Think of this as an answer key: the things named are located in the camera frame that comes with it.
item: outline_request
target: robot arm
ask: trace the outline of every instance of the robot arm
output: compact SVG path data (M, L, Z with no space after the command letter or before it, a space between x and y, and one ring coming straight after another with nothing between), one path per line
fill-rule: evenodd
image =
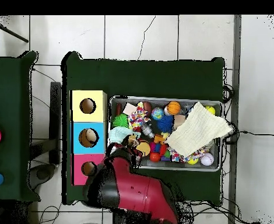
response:
M151 215L156 224L178 224L173 195L160 180L138 175L132 168L142 154L112 143L102 163L90 163L83 196L88 206L121 208Z

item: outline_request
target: orange basketball ball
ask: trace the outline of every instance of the orange basketball ball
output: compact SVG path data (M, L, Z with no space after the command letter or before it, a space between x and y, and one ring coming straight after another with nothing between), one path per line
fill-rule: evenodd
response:
M181 105L179 104L179 102L177 101L171 101L169 102L169 104L167 105L167 111L171 114L171 115L176 115L180 112L181 110Z

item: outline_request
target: yellow box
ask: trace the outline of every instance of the yellow box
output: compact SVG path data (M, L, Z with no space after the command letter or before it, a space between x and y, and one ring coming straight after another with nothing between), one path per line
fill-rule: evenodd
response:
M101 90L72 90L74 122L106 122L107 95Z

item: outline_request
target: gray metal tray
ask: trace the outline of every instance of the gray metal tray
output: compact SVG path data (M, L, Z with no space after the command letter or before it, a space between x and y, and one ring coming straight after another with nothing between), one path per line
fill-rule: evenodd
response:
M122 109L125 107L126 103L131 103L133 105L137 105L139 102L150 102L152 108L161 107L164 108L170 101L177 101L180 103L182 109L179 114L185 114L186 110L189 109L193 104L200 102L203 106L212 106L216 110L216 116L223 117L223 104L219 101L208 101L208 100L182 100L182 99L167 99L167 98L151 98L151 97L135 97L128 96L127 98L123 98L121 96L113 96L110 99L110 107L109 107L109 116L111 116L111 120L115 117L116 105L117 103L121 103ZM151 120L152 124L151 128L155 134L160 134L161 131L157 128L157 121ZM111 121L108 124L108 130L112 129ZM153 139L148 138L147 136L141 134L142 139L152 142ZM195 165L190 165L188 163L177 163L177 162L152 162L149 159L149 156L143 157L141 161L140 169L162 169L162 170L189 170L189 171L201 171L201 172L215 172L221 167L221 150L222 150L222 142L220 138L215 139L215 144L210 149L210 153L214 156L214 162L210 166L204 166L200 163L200 161Z

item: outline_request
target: white cloth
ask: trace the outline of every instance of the white cloth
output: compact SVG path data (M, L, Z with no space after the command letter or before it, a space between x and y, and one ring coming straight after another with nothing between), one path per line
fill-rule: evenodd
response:
M232 131L224 118L207 111L200 102L194 105L185 122L166 139L180 155L188 157L215 138Z

